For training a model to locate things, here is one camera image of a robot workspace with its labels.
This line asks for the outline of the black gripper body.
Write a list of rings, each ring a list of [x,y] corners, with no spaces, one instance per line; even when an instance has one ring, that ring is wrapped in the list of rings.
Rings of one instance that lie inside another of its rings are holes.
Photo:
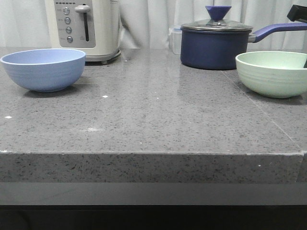
[[[294,22],[307,22],[307,7],[306,6],[299,6],[299,5],[292,5],[290,11],[287,14],[287,18]]]

